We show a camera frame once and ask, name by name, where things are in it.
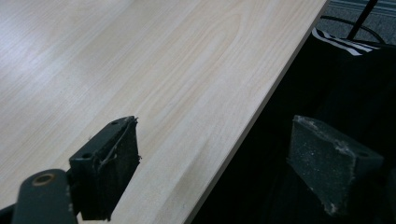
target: white stripe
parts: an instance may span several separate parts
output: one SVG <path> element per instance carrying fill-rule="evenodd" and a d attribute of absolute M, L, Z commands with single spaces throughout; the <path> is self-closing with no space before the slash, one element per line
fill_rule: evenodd
<path fill-rule="evenodd" d="M 364 46 L 357 45 L 357 44 L 355 44 L 355 43 L 353 43 L 353 42 L 348 42 L 348 41 L 339 39 L 339 38 L 337 38 L 337 37 L 332 37 L 332 36 L 330 36 L 329 34 L 327 34 L 326 32 L 323 32 L 323 31 L 322 31 L 322 33 L 324 34 L 324 37 L 326 37 L 326 38 L 339 41 L 339 42 L 341 42 L 341 43 L 344 43 L 344 44 L 349 45 L 349 46 L 351 46 L 351 47 L 354 47 L 354 48 L 356 48 L 356 49 L 361 49 L 361 50 L 364 50 L 364 51 L 366 51 L 366 52 L 372 51 L 372 49 L 367 49 L 367 48 L 365 48 Z"/>
<path fill-rule="evenodd" d="M 326 39 L 326 38 L 324 38 L 324 37 L 321 37 L 321 36 L 318 34 L 317 28 L 314 28 L 314 29 L 312 30 L 312 35 L 313 35 L 314 37 L 316 37 L 317 39 L 319 39 L 319 40 L 321 40 L 321 41 L 323 41 L 323 42 L 329 43 L 329 44 L 331 44 L 331 45 L 333 45 L 333 46 L 335 46 L 335 47 L 337 47 L 337 48 L 339 48 L 339 49 L 345 49 L 345 50 L 347 50 L 347 51 L 348 51 L 350 54 L 352 54 L 353 56 L 359 56 L 359 55 L 361 55 L 360 53 L 358 53 L 358 52 L 357 52 L 356 50 L 354 50 L 354 49 L 347 48 L 347 47 L 345 47 L 344 45 L 338 44 L 337 42 L 333 42 L 333 41 L 331 41 L 331 40 L 329 40 L 329 39 Z"/>

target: wooden table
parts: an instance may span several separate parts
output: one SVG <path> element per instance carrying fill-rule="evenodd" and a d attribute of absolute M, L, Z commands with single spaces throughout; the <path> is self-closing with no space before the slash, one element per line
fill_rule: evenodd
<path fill-rule="evenodd" d="M 325 6 L 2 1 L 0 207 L 135 115 L 143 160 L 112 223 L 191 221 Z"/>

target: black fabric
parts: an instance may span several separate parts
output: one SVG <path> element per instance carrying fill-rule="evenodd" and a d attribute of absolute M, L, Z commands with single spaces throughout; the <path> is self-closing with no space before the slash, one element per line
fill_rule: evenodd
<path fill-rule="evenodd" d="M 325 121 L 383 155 L 386 175 L 396 158 L 395 59 L 392 48 L 353 56 L 309 36 L 192 223 L 372 223 L 372 214 L 324 213 L 286 163 L 291 121 Z"/>

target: light wood tabletop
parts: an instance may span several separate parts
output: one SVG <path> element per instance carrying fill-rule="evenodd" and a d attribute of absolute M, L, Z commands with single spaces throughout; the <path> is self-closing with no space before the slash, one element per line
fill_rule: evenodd
<path fill-rule="evenodd" d="M 0 208 L 113 119 L 141 157 L 111 223 L 189 222 L 326 0 L 0 2 Z"/>

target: gray carpet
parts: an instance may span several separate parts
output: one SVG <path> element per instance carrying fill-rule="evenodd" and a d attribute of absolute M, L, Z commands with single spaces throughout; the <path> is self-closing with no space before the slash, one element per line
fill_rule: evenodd
<path fill-rule="evenodd" d="M 356 21 L 367 0 L 332 0 L 324 15 Z M 396 45 L 396 0 L 379 0 L 364 26 L 378 33 L 387 44 Z M 317 28 L 337 37 L 347 37 L 352 26 L 339 21 L 320 20 Z M 368 32 L 360 30 L 355 39 L 378 42 Z"/>

